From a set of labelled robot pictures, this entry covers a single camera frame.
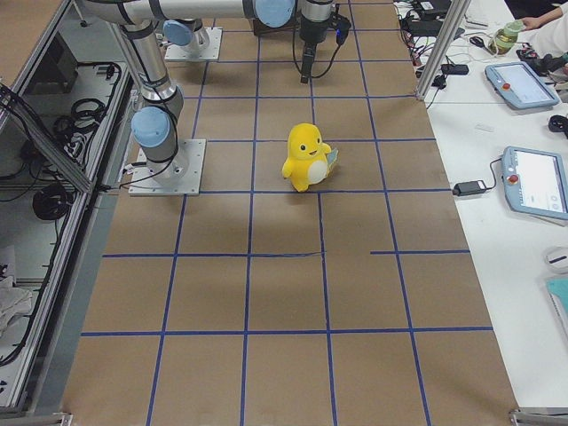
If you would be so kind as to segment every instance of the touchscreen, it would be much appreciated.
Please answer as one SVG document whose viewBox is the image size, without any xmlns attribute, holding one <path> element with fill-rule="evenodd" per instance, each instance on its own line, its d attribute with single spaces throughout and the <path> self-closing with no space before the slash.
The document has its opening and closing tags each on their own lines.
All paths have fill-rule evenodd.
<svg viewBox="0 0 568 426">
<path fill-rule="evenodd" d="M 533 209 L 566 212 L 564 190 L 556 157 L 516 151 L 521 183 L 521 205 Z"/>
<path fill-rule="evenodd" d="M 511 90 L 515 92 L 521 101 L 529 103 L 551 99 L 539 82 L 522 65 L 507 65 L 497 67 L 495 70 L 506 83 L 511 85 Z"/>
</svg>

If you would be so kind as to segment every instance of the metal mounting plate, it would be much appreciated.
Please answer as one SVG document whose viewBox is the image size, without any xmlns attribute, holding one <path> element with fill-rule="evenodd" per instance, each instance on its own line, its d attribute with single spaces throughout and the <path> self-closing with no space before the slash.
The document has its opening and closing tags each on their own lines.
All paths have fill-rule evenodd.
<svg viewBox="0 0 568 426">
<path fill-rule="evenodd" d="M 187 156 L 189 170 L 183 177 L 171 185 L 164 186 L 153 180 L 147 167 L 134 170 L 132 181 L 145 179 L 142 182 L 132 184 L 129 194 L 132 196 L 155 196 L 155 195 L 199 195 L 201 185 L 201 173 L 203 172 L 203 159 L 205 158 L 205 139 L 183 139 L 179 141 L 179 155 Z M 137 162 L 145 162 L 146 156 L 140 149 Z"/>
<path fill-rule="evenodd" d="M 181 47 L 172 44 L 166 50 L 164 57 L 168 62 L 203 62 L 204 60 L 217 60 L 219 59 L 219 52 L 221 51 L 221 36 L 223 29 L 218 27 L 205 28 L 209 34 L 209 46 L 207 49 L 196 53 L 190 53 L 183 50 Z"/>
</svg>

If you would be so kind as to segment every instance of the computer mouse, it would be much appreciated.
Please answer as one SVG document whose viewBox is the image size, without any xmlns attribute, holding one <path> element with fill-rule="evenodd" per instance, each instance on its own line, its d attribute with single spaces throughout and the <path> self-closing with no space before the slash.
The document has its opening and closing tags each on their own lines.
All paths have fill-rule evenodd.
<svg viewBox="0 0 568 426">
<path fill-rule="evenodd" d="M 553 247 L 544 254 L 548 268 L 556 273 L 568 273 L 568 247 Z"/>
<path fill-rule="evenodd" d="M 563 115 L 553 115 L 548 119 L 548 129 L 554 132 L 563 132 L 568 138 L 568 118 Z"/>
</svg>

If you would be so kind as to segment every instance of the yellow plush toy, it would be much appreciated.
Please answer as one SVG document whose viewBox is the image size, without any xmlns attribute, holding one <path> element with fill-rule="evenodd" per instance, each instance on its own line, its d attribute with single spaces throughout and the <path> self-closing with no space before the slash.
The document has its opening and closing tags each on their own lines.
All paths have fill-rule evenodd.
<svg viewBox="0 0 568 426">
<path fill-rule="evenodd" d="M 288 136 L 288 158 L 282 166 L 282 176 L 289 178 L 302 193 L 310 185 L 327 177 L 337 159 L 337 150 L 321 140 L 320 130 L 313 124 L 297 124 Z"/>
</svg>

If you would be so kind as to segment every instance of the grid floor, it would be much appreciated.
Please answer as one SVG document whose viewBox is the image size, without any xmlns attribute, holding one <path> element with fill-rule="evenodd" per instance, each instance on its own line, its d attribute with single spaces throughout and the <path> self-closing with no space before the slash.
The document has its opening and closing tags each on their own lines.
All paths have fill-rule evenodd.
<svg viewBox="0 0 568 426">
<path fill-rule="evenodd" d="M 291 33 L 224 29 L 173 65 L 198 197 L 119 197 L 64 397 L 81 425 L 507 425 L 515 401 L 392 4 L 299 83 Z M 334 37 L 318 50 L 323 69 Z M 280 176 L 314 122 L 339 149 L 308 193 Z"/>
</svg>

